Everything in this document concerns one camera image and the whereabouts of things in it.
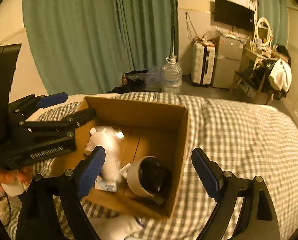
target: plastic bottle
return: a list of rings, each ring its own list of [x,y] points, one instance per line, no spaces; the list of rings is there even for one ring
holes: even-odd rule
[[[178,94],[182,87],[182,69],[176,57],[166,58],[162,68],[162,92]]]

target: human hand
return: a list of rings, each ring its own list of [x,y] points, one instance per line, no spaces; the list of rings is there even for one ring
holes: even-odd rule
[[[4,193],[1,183],[10,184],[17,179],[19,182],[29,185],[32,180],[32,166],[24,167],[19,172],[7,171],[0,168],[0,192]]]

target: metal screw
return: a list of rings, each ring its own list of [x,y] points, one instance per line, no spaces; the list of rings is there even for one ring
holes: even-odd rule
[[[260,177],[260,176],[256,176],[256,181],[258,181],[258,182],[263,182],[264,179],[263,179],[262,177]]]
[[[41,174],[37,174],[37,175],[35,175],[35,176],[33,177],[33,179],[34,179],[35,181],[41,180],[42,178],[43,178],[43,176],[42,176]]]
[[[64,174],[69,177],[73,174],[73,170],[66,170]]]
[[[69,137],[73,138],[73,136],[74,136],[74,133],[73,133],[73,132],[67,132],[67,136],[69,136]]]
[[[224,176],[227,178],[231,178],[232,177],[232,172],[231,171],[224,171]]]

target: white tag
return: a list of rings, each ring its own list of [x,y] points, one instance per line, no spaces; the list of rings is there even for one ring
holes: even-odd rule
[[[131,163],[127,163],[125,166],[123,166],[121,169],[120,169],[120,175],[122,177],[124,177],[125,179],[127,179],[127,171],[128,171],[128,168],[131,166]]]
[[[102,177],[98,176],[95,181],[95,189],[117,192],[118,191],[118,182],[117,181],[104,181]]]

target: checkered bedding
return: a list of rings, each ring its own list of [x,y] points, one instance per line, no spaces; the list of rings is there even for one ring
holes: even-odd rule
[[[215,201],[210,199],[191,163],[191,151],[201,147],[222,170],[237,177],[265,179],[279,223],[280,239],[287,240],[298,227],[298,129],[285,114],[258,105],[204,99],[187,95],[132,92],[117,96],[138,100],[184,105],[189,112],[189,134],[177,208],[167,222],[142,219],[145,228],[135,234],[142,239],[196,239],[206,224]],[[79,102],[52,109],[38,121],[55,121],[75,112]],[[34,173],[50,176],[53,159],[34,165]],[[73,239],[59,197],[54,197],[65,236]],[[118,214],[86,200],[81,202],[88,217]],[[239,198],[223,239],[231,237],[242,198]],[[8,233],[15,239],[19,210],[12,207]]]

